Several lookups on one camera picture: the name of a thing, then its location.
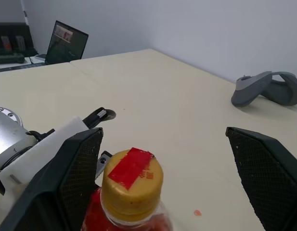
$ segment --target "plastic bottle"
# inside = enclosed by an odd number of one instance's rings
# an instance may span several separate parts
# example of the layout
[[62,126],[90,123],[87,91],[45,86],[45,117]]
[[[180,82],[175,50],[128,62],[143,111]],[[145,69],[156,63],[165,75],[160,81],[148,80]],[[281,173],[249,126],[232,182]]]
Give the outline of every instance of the plastic bottle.
[[[172,224],[160,201],[163,183],[163,171],[152,155],[144,168],[137,168],[137,161],[128,159],[122,166],[123,160],[131,151],[115,154],[107,163],[102,187],[92,195],[82,231],[172,231]],[[113,172],[119,167],[123,172],[116,176],[121,181],[113,180]],[[130,177],[137,174],[132,185]]]

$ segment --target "monitor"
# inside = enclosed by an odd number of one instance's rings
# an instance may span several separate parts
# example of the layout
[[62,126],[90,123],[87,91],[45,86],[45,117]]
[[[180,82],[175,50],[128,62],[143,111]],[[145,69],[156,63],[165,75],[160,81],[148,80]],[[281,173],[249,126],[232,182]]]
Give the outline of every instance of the monitor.
[[60,64],[81,59],[88,37],[88,34],[56,21],[45,64]]

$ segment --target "white wall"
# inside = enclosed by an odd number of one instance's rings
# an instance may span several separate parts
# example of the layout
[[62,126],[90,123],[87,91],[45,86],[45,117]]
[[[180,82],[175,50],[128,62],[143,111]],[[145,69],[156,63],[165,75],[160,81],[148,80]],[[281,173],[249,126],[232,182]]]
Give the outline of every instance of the white wall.
[[25,0],[35,46],[55,20],[90,35],[85,57],[154,48],[220,77],[297,75],[297,0]]
[[0,0],[0,23],[24,23],[20,0]]

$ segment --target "yellow bottle cap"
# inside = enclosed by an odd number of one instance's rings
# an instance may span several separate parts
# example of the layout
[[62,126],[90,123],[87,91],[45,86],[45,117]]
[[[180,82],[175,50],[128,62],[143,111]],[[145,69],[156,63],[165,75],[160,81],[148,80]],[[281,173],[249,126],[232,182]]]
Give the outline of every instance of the yellow bottle cap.
[[156,160],[152,158],[149,165],[127,190],[124,186],[108,177],[115,166],[129,150],[112,156],[106,164],[102,182],[102,202],[107,212],[116,219],[135,222],[150,216],[160,201],[163,183],[163,171]]

